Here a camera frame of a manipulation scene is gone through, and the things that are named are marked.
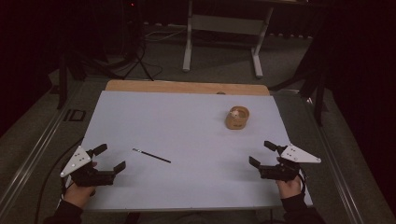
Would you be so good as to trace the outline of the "metal floor rail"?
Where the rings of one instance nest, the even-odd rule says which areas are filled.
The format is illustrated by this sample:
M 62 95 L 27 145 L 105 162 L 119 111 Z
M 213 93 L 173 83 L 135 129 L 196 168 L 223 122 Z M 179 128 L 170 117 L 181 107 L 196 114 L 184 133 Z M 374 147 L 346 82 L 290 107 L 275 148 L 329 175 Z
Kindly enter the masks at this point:
M 57 96 L 47 93 L 0 138 L 0 221 L 19 197 L 81 86 L 74 84 L 66 92 L 60 109 Z
M 301 99 L 306 112 L 308 113 L 308 117 L 311 119 L 311 122 L 314 124 L 316 128 L 316 132 L 319 135 L 320 142 L 322 144 L 322 148 L 324 150 L 323 158 L 327 161 L 328 167 L 332 174 L 332 179 L 334 185 L 337 188 L 340 199 L 345 207 L 348 219 L 351 224 L 364 224 L 361 213 L 356 205 L 356 202 L 351 194 L 350 188 L 347 184 L 347 181 L 342 174 L 342 170 L 335 158 L 331 144 L 327 138 L 327 135 L 322 127 L 320 127 L 313 115 L 314 112 L 314 103 L 310 98 L 302 98 Z

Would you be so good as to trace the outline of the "person's left hand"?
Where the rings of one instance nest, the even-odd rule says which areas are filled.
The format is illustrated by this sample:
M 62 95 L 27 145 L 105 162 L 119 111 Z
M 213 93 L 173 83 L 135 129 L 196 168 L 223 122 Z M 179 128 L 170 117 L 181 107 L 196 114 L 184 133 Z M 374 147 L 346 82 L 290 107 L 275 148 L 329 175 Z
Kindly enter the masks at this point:
M 83 209 L 94 192 L 95 187 L 80 187 L 71 181 L 64 194 L 64 200 Z

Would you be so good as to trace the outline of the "thin black pen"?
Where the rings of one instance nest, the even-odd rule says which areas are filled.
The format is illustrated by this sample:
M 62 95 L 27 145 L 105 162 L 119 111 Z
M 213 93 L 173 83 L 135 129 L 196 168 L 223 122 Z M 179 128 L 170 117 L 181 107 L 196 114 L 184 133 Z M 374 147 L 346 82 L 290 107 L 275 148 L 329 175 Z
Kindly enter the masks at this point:
M 141 150 L 141 149 L 138 149 L 138 148 L 134 148 L 134 147 L 133 147 L 133 148 L 132 148 L 132 151 L 135 151 L 135 152 L 144 154 L 144 155 L 146 155 L 146 156 L 149 156 L 149 157 L 154 158 L 154 159 L 159 160 L 159 161 L 164 161 L 164 162 L 167 162 L 167 163 L 172 163 L 171 161 L 169 161 L 169 160 L 167 160 L 167 159 L 165 159 L 165 158 L 156 156 L 156 155 L 154 155 L 154 154 L 148 153 L 148 152 L 146 152 L 146 151 L 144 151 L 144 150 Z

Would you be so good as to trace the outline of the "black tripod stand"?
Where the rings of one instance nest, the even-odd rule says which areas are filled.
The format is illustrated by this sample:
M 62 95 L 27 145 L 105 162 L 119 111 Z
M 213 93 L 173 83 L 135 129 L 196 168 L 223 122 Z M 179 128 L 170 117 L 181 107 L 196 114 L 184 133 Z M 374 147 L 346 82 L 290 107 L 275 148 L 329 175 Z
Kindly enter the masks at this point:
M 143 37 L 144 22 L 141 13 L 141 4 L 143 2 L 144 0 L 123 0 L 125 5 L 125 14 L 127 16 L 127 31 L 129 34 L 129 42 L 131 44 L 131 48 L 126 54 L 126 58 L 131 61 L 131 64 L 127 66 L 128 70 L 123 78 L 126 79 L 133 70 L 140 65 L 147 78 L 153 81 L 153 76 L 149 73 L 143 62 L 143 58 L 146 54 L 146 43 L 145 38 Z

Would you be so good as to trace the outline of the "white table mat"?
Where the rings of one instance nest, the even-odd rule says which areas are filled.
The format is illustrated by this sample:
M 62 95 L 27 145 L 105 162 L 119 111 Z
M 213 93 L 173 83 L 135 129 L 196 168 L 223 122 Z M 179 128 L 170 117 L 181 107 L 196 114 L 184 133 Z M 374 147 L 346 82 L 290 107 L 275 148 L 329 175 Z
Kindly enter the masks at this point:
M 249 111 L 242 130 L 225 125 L 234 106 Z M 89 211 L 223 210 L 276 207 L 276 183 L 264 180 L 248 162 L 254 157 L 276 164 L 264 141 L 286 146 L 290 140 L 271 96 L 101 93 L 84 149 L 107 144 L 95 157 L 99 170 L 120 162 L 126 168 L 113 185 L 97 188 Z M 138 148 L 172 163 L 132 151 Z

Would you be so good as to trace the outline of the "white metal desk frame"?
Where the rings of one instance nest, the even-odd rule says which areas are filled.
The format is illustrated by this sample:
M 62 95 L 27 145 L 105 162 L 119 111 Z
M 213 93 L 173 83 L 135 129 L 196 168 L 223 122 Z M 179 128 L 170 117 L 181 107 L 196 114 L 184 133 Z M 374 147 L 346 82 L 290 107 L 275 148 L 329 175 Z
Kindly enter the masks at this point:
M 187 41 L 184 52 L 182 70 L 189 72 L 191 70 L 191 53 L 192 53 L 192 31 L 210 31 L 240 35 L 255 35 L 258 42 L 251 49 L 251 58 L 256 78 L 262 78 L 262 64 L 260 60 L 260 50 L 265 38 L 274 9 L 269 7 L 264 13 L 262 20 L 249 20 L 238 18 L 227 18 L 220 16 L 199 15 L 193 13 L 193 0 L 188 0 L 187 16 Z

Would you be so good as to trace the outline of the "person's right hand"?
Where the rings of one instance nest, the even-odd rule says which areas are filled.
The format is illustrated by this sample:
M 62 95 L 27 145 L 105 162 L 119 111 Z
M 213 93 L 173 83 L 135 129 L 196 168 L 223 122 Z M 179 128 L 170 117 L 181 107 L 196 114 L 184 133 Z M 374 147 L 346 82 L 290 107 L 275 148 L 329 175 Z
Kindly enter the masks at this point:
M 289 181 L 277 180 L 276 185 L 281 199 L 288 199 L 302 193 L 302 181 L 298 175 Z

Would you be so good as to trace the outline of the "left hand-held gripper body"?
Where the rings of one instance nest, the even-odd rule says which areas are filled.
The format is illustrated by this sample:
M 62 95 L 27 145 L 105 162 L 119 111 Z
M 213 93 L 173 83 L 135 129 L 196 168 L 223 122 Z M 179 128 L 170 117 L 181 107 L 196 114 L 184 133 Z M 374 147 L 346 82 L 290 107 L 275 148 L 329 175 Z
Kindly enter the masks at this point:
M 69 161 L 65 164 L 60 177 L 70 176 L 80 187 L 109 186 L 112 185 L 116 174 L 113 171 L 98 171 L 93 167 L 89 150 L 79 146 Z

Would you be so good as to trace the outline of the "black metal stand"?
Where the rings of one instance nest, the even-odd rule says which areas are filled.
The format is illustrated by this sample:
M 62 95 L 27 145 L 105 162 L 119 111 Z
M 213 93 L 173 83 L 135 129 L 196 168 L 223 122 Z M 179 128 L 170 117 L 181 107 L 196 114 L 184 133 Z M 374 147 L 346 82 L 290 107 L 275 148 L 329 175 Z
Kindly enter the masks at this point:
M 303 86 L 298 90 L 302 98 L 310 98 L 313 93 L 314 98 L 314 118 L 318 126 L 322 125 L 321 111 L 324 98 L 326 76 L 329 74 L 329 65 L 323 59 L 312 61 L 308 67 L 303 70 L 297 70 L 292 78 L 287 79 L 275 86 L 269 87 L 269 91 L 280 91 L 293 83 L 303 80 Z

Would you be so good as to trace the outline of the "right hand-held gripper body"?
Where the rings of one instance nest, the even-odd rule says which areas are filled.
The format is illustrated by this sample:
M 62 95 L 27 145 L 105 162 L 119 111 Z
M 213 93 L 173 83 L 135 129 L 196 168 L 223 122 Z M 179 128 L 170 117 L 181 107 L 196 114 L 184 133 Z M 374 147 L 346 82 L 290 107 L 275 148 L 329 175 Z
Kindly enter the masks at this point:
M 300 173 L 301 163 L 321 163 L 321 158 L 316 157 L 297 146 L 282 147 L 275 166 L 261 165 L 259 173 L 261 178 L 289 181 Z

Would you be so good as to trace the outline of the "round wooden pen holder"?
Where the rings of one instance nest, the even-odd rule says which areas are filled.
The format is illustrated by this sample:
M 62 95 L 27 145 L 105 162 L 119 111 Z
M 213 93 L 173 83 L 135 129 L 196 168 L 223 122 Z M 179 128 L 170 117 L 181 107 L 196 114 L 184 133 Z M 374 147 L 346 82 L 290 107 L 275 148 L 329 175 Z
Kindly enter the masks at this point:
M 230 114 L 232 108 L 237 108 L 239 111 L 239 117 L 233 118 Z M 230 109 L 225 119 L 225 125 L 230 130 L 242 130 L 246 127 L 249 119 L 249 111 L 244 106 L 234 106 Z

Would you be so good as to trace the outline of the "black rectangular floor frame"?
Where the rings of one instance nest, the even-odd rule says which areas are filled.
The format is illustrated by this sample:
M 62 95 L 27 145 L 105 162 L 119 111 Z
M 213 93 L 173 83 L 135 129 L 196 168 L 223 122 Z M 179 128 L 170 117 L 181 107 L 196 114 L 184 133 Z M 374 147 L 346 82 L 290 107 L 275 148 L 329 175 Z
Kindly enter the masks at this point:
M 83 121 L 86 117 L 85 110 L 68 109 L 64 115 L 64 121 Z

